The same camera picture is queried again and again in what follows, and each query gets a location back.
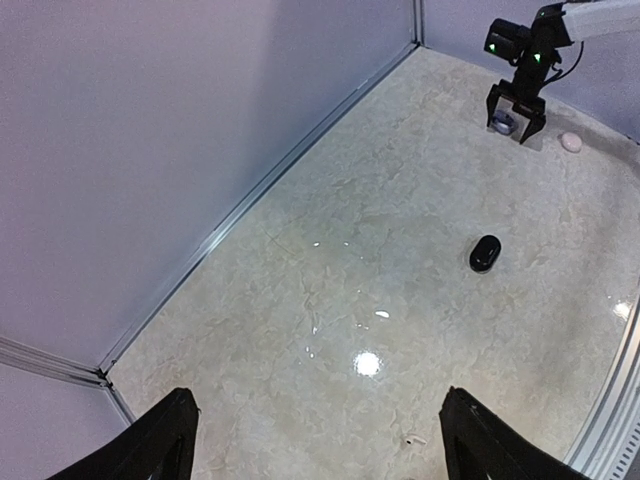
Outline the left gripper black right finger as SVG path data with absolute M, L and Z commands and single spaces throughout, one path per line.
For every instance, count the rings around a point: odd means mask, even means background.
M 583 479 L 537 448 L 463 388 L 451 387 L 439 412 L 450 479 Z

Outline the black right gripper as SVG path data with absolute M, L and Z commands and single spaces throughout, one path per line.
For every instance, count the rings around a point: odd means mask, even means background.
M 498 101 L 504 98 L 510 101 L 514 110 L 529 120 L 519 140 L 523 145 L 529 138 L 539 133 L 546 122 L 546 103 L 540 97 L 545 79 L 542 78 L 514 78 L 512 81 L 501 79 L 493 84 L 486 98 L 487 126 L 493 122 Z

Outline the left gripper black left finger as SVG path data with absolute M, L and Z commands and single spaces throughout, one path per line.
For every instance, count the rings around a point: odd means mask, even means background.
M 189 479 L 199 409 L 176 388 L 114 440 L 53 475 L 55 479 Z

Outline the blue-grey oval charging case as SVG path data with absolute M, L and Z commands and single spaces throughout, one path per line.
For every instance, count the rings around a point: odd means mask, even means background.
M 499 134 L 510 136 L 519 128 L 515 118 L 503 110 L 496 110 L 490 120 L 490 126 Z

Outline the black earbud charging case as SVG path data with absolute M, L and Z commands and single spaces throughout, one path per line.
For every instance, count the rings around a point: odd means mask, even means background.
M 480 274 L 489 272 L 501 253 L 502 245 L 494 235 L 485 235 L 479 239 L 469 254 L 469 266 Z

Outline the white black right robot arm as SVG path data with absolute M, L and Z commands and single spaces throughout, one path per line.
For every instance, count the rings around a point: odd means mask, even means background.
M 515 69 L 513 79 L 494 84 L 487 97 L 487 125 L 491 126 L 499 100 L 528 120 L 519 143 L 546 125 L 543 88 L 570 74 L 558 66 L 561 48 L 585 40 L 639 29 L 637 1 L 565 1 L 541 7 L 529 26 L 497 18 L 489 27 L 483 49 Z

